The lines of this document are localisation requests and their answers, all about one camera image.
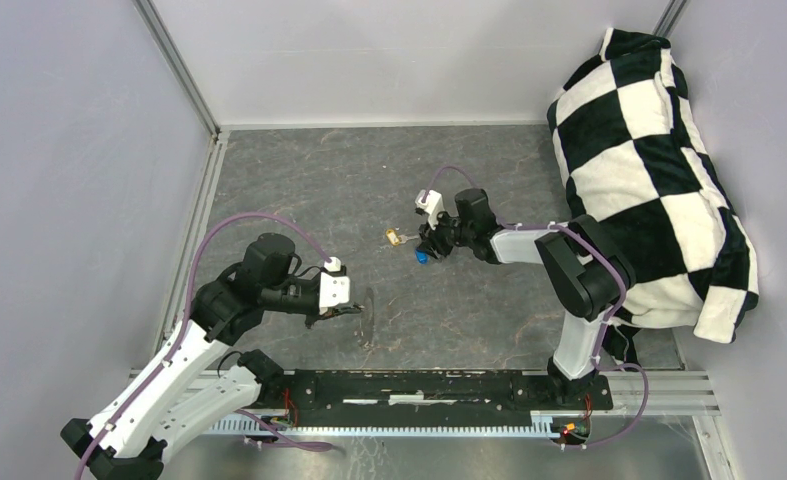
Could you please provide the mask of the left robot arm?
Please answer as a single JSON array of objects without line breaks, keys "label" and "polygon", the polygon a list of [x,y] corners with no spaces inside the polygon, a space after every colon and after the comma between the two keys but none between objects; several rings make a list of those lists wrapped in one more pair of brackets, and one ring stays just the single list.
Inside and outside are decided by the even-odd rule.
[{"label": "left robot arm", "polygon": [[350,279],[338,259],[309,278],[294,272],[300,262],[290,238],[265,233],[248,245],[242,261],[201,286],[187,319],[132,383],[93,417],[73,418],[63,427],[63,441],[80,458],[77,472],[97,479],[156,479],[175,454],[227,415],[252,403],[275,405],[283,394],[283,370],[260,350],[241,353],[209,386],[181,396],[267,312],[302,315],[311,327],[363,311],[350,299]]}]

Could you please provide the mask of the blue capped key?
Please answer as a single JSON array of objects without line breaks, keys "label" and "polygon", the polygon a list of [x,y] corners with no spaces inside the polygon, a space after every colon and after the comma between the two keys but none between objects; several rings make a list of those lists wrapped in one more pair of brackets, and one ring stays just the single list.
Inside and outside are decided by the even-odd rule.
[{"label": "blue capped key", "polygon": [[427,264],[429,261],[429,257],[425,252],[415,250],[414,251],[415,257],[420,264]]}]

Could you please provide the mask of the metal keyring plate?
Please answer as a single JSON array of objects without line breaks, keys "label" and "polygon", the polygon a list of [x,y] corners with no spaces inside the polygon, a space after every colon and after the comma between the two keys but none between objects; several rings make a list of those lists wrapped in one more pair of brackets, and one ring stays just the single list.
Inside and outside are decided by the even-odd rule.
[{"label": "metal keyring plate", "polygon": [[373,288],[367,287],[365,289],[362,305],[358,339],[359,345],[368,349],[372,345],[375,327],[375,293]]}]

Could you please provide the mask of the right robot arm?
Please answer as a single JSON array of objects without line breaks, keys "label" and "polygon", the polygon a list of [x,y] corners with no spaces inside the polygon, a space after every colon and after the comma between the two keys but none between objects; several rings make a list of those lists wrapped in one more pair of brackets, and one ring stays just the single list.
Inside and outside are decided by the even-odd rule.
[{"label": "right robot arm", "polygon": [[546,226],[503,225],[480,188],[459,192],[456,214],[440,193],[422,190],[415,210],[425,216],[417,256],[425,262],[456,248],[493,265],[542,266],[565,315],[559,345],[547,363],[546,392],[560,408],[581,401],[596,377],[596,365],[611,317],[622,305],[636,273],[598,221],[581,215]]}]

